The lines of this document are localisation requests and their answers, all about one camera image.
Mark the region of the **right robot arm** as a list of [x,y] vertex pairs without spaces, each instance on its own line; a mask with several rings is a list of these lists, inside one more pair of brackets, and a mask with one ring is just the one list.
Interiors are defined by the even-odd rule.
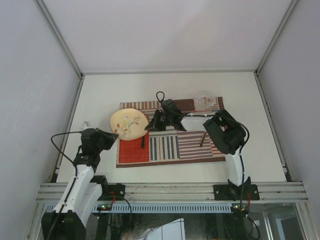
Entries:
[[245,172],[242,151],[248,142],[248,129],[236,121],[227,110],[215,113],[183,113],[172,99],[161,100],[146,131],[164,132],[167,126],[183,132],[205,132],[218,151],[225,155],[228,168],[229,196],[240,200],[248,193],[251,178]]

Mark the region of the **round wooden plate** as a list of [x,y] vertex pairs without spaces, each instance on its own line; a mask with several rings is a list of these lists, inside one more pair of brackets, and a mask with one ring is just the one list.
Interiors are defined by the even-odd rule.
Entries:
[[116,111],[109,119],[110,128],[123,141],[132,141],[147,134],[147,117],[139,110],[125,108]]

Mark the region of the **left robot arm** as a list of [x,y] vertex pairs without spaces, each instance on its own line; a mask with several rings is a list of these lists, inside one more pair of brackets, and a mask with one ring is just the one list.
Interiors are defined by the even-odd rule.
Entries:
[[46,240],[84,240],[87,222],[97,200],[109,196],[107,178],[96,175],[100,154],[108,151],[119,137],[98,128],[80,131],[81,144],[71,160],[74,172],[62,197],[51,212],[43,214],[41,229]]

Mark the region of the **dark handled fork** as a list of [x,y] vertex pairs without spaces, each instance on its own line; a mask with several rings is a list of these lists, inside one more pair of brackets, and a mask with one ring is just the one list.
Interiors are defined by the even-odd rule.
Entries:
[[145,145],[146,145],[145,142],[146,142],[146,138],[145,138],[145,136],[143,136],[142,139],[141,139],[141,148],[142,148],[142,149],[145,148]]

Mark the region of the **clear glass cup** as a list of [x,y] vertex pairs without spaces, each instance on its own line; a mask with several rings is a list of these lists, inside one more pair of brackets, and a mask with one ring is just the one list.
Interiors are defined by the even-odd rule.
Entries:
[[216,97],[208,91],[201,91],[192,97],[196,110],[206,110],[216,104]]

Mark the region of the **brown wooden knife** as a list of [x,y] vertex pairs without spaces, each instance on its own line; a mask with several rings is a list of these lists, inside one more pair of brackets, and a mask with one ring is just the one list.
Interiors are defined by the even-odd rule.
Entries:
[[204,132],[204,133],[202,134],[202,137],[201,137],[201,139],[200,139],[200,143],[199,143],[199,146],[200,146],[200,147],[202,147],[202,146],[203,146],[204,141],[205,141],[205,138],[206,138],[206,135],[207,135],[207,133],[206,133],[206,132]]

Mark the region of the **patchwork striped placemat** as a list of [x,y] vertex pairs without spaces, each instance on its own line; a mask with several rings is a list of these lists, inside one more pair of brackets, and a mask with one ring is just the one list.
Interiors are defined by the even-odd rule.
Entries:
[[[215,105],[207,109],[209,114],[224,109],[223,97],[216,97],[215,100]],[[183,113],[204,113],[204,110],[196,110],[194,100],[191,98],[173,102]],[[150,121],[155,111],[160,109],[160,103],[121,102],[119,107],[120,110],[136,109]],[[223,153],[215,147],[208,134],[205,136],[203,146],[200,147],[203,133],[203,131],[178,131],[169,126],[166,131],[147,133],[144,149],[141,148],[142,137],[131,141],[119,140],[116,168],[225,162]]]

